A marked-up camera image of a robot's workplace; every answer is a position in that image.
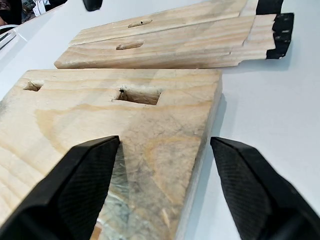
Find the textured rubber grip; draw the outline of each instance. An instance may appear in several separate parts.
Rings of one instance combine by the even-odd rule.
[[[317,214],[257,149],[219,137],[210,143],[241,239],[320,239]]]
[[[89,240],[108,194],[118,136],[71,148],[0,229],[0,240]]]

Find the mortise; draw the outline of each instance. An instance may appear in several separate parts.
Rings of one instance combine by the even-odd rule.
[[[160,92],[138,92],[127,89],[120,89],[119,92],[117,100],[147,105],[157,105],[161,94]]]
[[[116,46],[115,50],[126,50],[140,48],[144,44],[144,41],[128,42]]]
[[[42,86],[43,86],[43,84],[34,83],[34,82],[31,82],[31,81],[28,81],[28,83],[23,88],[23,90],[29,90],[29,91],[38,92],[41,89]]]
[[[152,19],[151,18],[146,18],[146,19],[143,19],[141,21],[135,21],[135,22],[132,22],[128,25],[128,29],[130,28],[134,28],[134,27],[138,27],[138,26],[142,26],[142,25],[146,25],[146,24],[149,24],[152,22]]]

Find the wooden plank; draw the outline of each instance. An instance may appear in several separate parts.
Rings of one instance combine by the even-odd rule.
[[[119,135],[100,239],[183,239],[221,90],[214,69],[26,72],[0,104],[0,225],[72,146]]]
[[[252,16],[256,14],[257,4],[258,0],[205,1],[84,29],[69,45],[73,46],[176,29],[199,23],[235,18],[241,13]]]
[[[69,47],[54,63],[59,69],[203,69],[265,59],[275,48],[276,15],[257,15],[85,43]]]

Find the white table surface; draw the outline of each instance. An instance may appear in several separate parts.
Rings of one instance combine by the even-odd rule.
[[[197,2],[104,0],[101,10],[86,12],[82,0],[69,0],[0,72],[0,99],[25,71],[54,68],[83,28]],[[295,13],[287,56],[224,68],[212,136],[258,148],[320,215],[320,1],[284,0],[282,12]],[[212,151],[206,154],[185,239],[238,240]]]

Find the stacked wooden boards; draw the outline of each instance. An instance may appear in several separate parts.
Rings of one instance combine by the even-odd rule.
[[[204,69],[278,59],[290,44],[294,16],[279,14],[281,4],[269,11],[264,7],[263,12],[258,8],[262,2],[266,1],[206,1],[85,29],[55,66]]]
[[[221,94],[221,73],[195,68],[283,57],[294,16],[281,3],[212,0],[85,29],[55,63],[69,70],[27,72],[0,105],[0,224],[70,147],[119,135],[92,237],[183,239]]]
[[[183,239],[221,91],[214,69],[28,71],[0,105],[0,224],[72,146],[119,135],[99,239]]]

